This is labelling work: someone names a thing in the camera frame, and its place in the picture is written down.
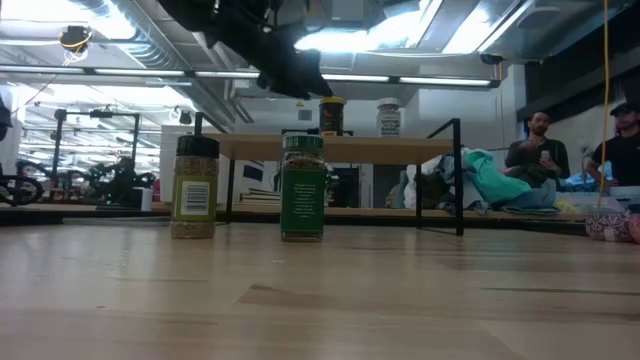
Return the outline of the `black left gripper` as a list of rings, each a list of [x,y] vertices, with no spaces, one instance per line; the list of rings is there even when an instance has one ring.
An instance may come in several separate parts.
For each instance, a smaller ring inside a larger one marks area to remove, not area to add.
[[[298,99],[309,99],[309,92],[322,97],[333,95],[320,71],[321,52],[295,48],[295,43],[308,34],[303,20],[267,32],[243,14],[217,14],[203,33],[208,47],[222,42],[257,68],[256,84],[263,90]]]

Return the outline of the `yellow-lid dark spice jar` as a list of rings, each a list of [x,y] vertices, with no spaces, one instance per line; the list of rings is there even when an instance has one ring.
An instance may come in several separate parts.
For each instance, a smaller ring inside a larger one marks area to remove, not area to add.
[[[337,96],[320,100],[320,134],[322,136],[341,136],[343,134],[344,106],[346,101]]]

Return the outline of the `white-lid bagel seasoning jar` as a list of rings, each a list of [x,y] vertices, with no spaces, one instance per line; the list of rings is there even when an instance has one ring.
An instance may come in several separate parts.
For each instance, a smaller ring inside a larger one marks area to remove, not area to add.
[[[400,101],[397,98],[383,98],[377,104],[377,130],[381,137],[397,138],[401,134]]]

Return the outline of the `green-lid green-label spice jar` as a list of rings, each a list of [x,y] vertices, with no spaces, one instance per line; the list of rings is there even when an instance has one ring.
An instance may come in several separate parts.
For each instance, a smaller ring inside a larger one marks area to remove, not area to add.
[[[326,169],[323,139],[284,138],[280,231],[283,242],[320,242],[324,235]]]

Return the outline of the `black-lid spice jar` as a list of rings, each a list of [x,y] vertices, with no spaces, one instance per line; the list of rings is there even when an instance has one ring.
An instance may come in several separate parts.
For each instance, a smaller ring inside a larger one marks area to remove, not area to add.
[[[178,138],[170,233],[174,239],[211,239],[215,234],[219,143],[202,135]]]

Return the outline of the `wooden shelf black metal legs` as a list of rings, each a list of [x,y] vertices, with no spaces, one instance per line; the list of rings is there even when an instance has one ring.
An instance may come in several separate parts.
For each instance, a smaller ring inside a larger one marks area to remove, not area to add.
[[[218,219],[226,224],[232,222],[273,222],[279,212],[275,206],[242,205],[232,200],[234,165],[236,160],[279,161],[282,158],[284,138],[290,129],[281,135],[215,134],[209,136],[220,144],[220,153],[230,159],[227,202],[219,206]],[[328,137],[325,139],[325,160],[329,163],[370,165],[416,165],[416,208],[421,215],[422,190],[421,164],[438,156],[453,153],[455,156],[455,213],[458,221],[464,213],[461,156],[461,122],[452,118],[428,137],[376,138],[376,137]],[[454,229],[457,236],[464,234],[461,228]]]

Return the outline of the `black square box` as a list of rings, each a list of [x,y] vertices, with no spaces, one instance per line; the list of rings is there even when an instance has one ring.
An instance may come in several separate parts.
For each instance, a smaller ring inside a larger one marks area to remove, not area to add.
[[[329,206],[337,208],[359,208],[360,207],[360,179],[359,169],[336,168],[335,175],[338,177],[332,183],[332,195]]]

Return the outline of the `stack of books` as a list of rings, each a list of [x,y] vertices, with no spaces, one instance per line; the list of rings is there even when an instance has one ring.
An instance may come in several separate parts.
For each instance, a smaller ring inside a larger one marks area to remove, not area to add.
[[[250,188],[240,194],[240,202],[247,204],[275,205],[281,203],[281,195],[278,192]]]

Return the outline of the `black overhead bar with lights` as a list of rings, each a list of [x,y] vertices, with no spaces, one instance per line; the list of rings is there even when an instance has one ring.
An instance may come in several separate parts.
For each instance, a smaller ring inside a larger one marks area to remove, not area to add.
[[[197,70],[157,70],[157,69],[124,69],[124,68],[95,68],[72,66],[37,66],[0,64],[3,73],[34,73],[50,75],[88,75],[88,76],[122,76],[122,77],[156,77],[156,78],[215,78],[230,80],[256,80],[258,72],[251,71],[197,71]],[[450,86],[468,88],[497,88],[500,84],[496,79],[475,79],[455,77],[419,77],[419,76],[389,76],[389,75],[350,75],[323,74],[322,77],[330,82],[345,83],[375,83],[402,84],[419,86]]]

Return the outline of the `wooden desk grey legs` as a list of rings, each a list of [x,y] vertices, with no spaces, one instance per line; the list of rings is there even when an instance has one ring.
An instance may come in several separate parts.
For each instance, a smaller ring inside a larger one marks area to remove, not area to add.
[[[122,222],[134,219],[168,219],[170,207],[162,204],[150,211],[131,209],[99,210],[91,205],[35,204],[11,207],[0,204],[0,227],[26,225],[57,225],[67,218],[118,219]],[[327,208],[327,225],[417,227],[423,230],[437,229],[509,229],[543,233],[584,236],[585,217],[575,214],[536,215],[490,211],[480,215],[466,211],[458,221],[444,210],[424,210],[417,215],[412,209],[388,208]]]

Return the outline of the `white cloth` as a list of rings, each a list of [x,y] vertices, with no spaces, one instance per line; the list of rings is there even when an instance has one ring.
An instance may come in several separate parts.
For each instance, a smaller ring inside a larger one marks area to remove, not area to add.
[[[421,164],[420,173],[422,175],[431,175],[440,163],[442,156],[439,155]],[[416,208],[416,183],[415,176],[417,174],[416,165],[408,165],[406,167],[406,176],[408,183],[404,188],[404,206],[409,209]]]

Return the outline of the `teal cloth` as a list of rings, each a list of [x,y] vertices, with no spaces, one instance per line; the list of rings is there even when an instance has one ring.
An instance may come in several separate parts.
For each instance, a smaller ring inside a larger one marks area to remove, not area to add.
[[[465,148],[462,160],[471,182],[489,204],[510,201],[532,191],[527,182],[503,174],[488,151]]]

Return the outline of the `person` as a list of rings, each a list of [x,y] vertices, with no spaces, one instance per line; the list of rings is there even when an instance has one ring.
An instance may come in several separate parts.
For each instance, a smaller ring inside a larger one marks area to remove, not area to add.
[[[544,112],[535,112],[524,124],[526,137],[513,142],[508,150],[505,166],[540,165],[554,173],[556,180],[570,176],[569,158],[565,144],[546,136],[551,117]],[[550,153],[549,160],[541,159],[541,152]]]
[[[596,148],[586,171],[607,188],[640,186],[640,105],[625,102],[610,115],[615,120],[616,134]],[[599,171],[605,162],[611,163],[611,180]]]

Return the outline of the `grey blue cloth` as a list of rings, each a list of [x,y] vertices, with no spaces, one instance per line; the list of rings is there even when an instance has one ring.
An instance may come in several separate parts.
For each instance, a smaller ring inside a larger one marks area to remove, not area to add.
[[[547,179],[539,188],[507,201],[501,210],[515,214],[555,215],[556,181]]]

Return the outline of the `blue bags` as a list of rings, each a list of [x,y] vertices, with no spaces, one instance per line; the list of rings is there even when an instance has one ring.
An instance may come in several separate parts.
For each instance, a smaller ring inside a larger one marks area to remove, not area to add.
[[[567,179],[560,180],[560,192],[574,193],[574,192],[587,192],[592,193],[596,191],[597,184],[595,180],[589,175],[583,175],[576,173]]]

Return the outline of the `pink patterned fabric item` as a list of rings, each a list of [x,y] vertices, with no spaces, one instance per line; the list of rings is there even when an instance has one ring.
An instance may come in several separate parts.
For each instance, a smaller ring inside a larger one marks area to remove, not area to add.
[[[585,228],[594,240],[640,245],[640,214],[592,214]]]

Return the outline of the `black background rig frame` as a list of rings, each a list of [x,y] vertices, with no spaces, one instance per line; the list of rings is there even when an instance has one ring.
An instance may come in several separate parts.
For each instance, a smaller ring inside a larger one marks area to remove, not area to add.
[[[95,136],[111,137],[109,144],[65,144],[63,142],[64,125],[71,116],[85,116],[97,122]],[[60,198],[64,202],[83,202],[94,204],[99,209],[125,208],[104,205],[94,197],[89,185],[89,169],[98,163],[116,164],[122,157],[131,157],[135,162],[142,124],[142,115],[131,112],[108,110],[68,111],[58,109],[54,112],[56,130],[54,131],[54,150],[51,168],[52,188],[50,198]]]

